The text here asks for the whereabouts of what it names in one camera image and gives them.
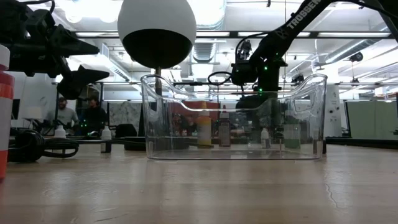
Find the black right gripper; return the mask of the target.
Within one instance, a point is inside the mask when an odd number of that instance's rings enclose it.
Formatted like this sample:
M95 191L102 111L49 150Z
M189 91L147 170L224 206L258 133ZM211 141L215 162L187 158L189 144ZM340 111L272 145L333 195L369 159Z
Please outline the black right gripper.
M253 94L242 96L236 103L236 109L254 109L261 106L267 100L277 99L279 91L278 75L260 75L257 85L252 86ZM274 111L274 142L278 149L281 149L281 112L280 109ZM256 111L252 112L252 130L251 142L253 144L261 143L261 126Z

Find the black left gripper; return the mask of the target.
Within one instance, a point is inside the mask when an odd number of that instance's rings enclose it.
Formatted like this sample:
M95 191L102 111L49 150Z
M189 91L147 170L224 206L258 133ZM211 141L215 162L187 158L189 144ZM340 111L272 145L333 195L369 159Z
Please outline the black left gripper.
M10 50L9 69L28 77L46 73L62 74L58 92L67 100L79 98L88 84L109 77L109 72L86 69L70 71L66 58L71 55L96 55L99 48L77 38L62 25L56 25L50 11L39 9L1 11L1 45Z

